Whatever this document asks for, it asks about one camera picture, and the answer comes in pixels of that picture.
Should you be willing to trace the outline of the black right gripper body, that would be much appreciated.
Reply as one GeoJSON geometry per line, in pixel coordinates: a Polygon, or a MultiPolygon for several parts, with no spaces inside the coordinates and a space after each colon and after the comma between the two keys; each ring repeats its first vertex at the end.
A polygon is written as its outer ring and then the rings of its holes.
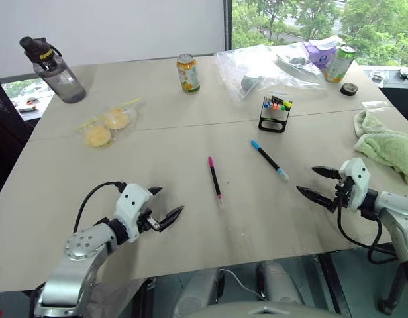
{"type": "Polygon", "coordinates": [[[344,180],[340,180],[336,185],[336,198],[338,207],[348,207],[348,202],[351,196],[355,183],[350,176],[346,176],[344,180]]]}

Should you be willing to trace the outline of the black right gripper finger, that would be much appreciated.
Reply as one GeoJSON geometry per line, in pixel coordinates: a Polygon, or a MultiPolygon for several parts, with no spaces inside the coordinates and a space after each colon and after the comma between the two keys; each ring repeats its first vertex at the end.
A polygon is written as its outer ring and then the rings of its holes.
{"type": "Polygon", "coordinates": [[[335,211],[335,209],[338,207],[338,200],[334,199],[331,200],[327,197],[322,196],[320,193],[309,189],[307,187],[302,187],[302,186],[296,186],[296,189],[299,191],[301,195],[306,197],[308,200],[312,201],[313,203],[316,203],[331,213],[335,211]]]}
{"type": "Polygon", "coordinates": [[[326,166],[313,166],[311,168],[315,173],[325,178],[339,180],[340,173],[337,169],[326,167],[326,166]]]}

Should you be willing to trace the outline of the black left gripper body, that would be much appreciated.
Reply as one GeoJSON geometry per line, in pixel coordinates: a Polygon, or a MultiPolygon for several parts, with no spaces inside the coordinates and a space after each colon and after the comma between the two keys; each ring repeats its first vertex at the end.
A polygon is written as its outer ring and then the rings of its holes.
{"type": "Polygon", "coordinates": [[[156,232],[160,232],[160,230],[162,229],[161,224],[158,221],[156,221],[151,216],[151,214],[152,210],[146,208],[145,211],[141,212],[140,215],[138,216],[136,224],[138,227],[138,232],[140,234],[149,231],[150,229],[153,229],[156,232]]]}

